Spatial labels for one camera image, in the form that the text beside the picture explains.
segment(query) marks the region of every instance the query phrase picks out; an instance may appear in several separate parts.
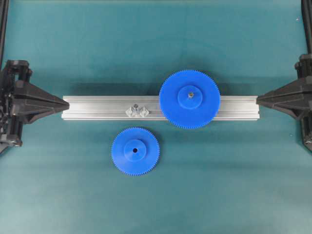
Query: spur gear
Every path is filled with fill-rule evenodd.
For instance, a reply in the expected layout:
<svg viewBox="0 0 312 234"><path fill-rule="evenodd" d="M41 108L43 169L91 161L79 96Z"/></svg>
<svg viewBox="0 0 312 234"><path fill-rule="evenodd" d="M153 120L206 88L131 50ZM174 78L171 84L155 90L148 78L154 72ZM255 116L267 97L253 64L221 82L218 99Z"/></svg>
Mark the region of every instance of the spur gear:
<svg viewBox="0 0 312 234"><path fill-rule="evenodd" d="M220 92L206 74L184 70L172 74L163 83L159 104L164 116L177 127L200 128L218 113Z"/></svg>
<svg viewBox="0 0 312 234"><path fill-rule="evenodd" d="M112 145L113 163L131 176L140 176L152 170L158 162L159 153L156 137L143 128L122 131Z"/></svg>

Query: blue gear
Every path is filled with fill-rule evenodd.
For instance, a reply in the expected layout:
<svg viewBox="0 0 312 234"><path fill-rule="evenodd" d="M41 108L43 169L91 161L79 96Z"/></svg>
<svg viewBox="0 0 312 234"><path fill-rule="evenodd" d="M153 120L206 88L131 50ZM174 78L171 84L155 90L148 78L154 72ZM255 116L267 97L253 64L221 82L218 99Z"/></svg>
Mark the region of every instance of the blue gear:
<svg viewBox="0 0 312 234"><path fill-rule="evenodd" d="M184 70L172 74L163 83L159 104L164 116L177 127L200 128L218 113L220 92L206 74Z"/></svg>
<svg viewBox="0 0 312 234"><path fill-rule="evenodd" d="M143 128L128 128L117 135L112 145L115 166L131 176L152 170L159 159L159 143Z"/></svg>

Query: green mat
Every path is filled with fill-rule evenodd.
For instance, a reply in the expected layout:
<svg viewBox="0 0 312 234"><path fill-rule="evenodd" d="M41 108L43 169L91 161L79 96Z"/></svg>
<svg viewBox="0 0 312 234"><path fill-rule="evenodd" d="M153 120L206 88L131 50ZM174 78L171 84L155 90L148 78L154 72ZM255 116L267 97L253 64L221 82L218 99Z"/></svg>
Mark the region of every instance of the green mat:
<svg viewBox="0 0 312 234"><path fill-rule="evenodd" d="M296 79L302 53L300 1L11 0L4 61L28 60L31 82L59 97L157 95L182 69L204 71L222 95L260 95ZM260 116L188 131L40 119L0 157L0 233L310 233L312 155L295 120ZM110 156L133 126L161 147L138 177Z"/></svg>

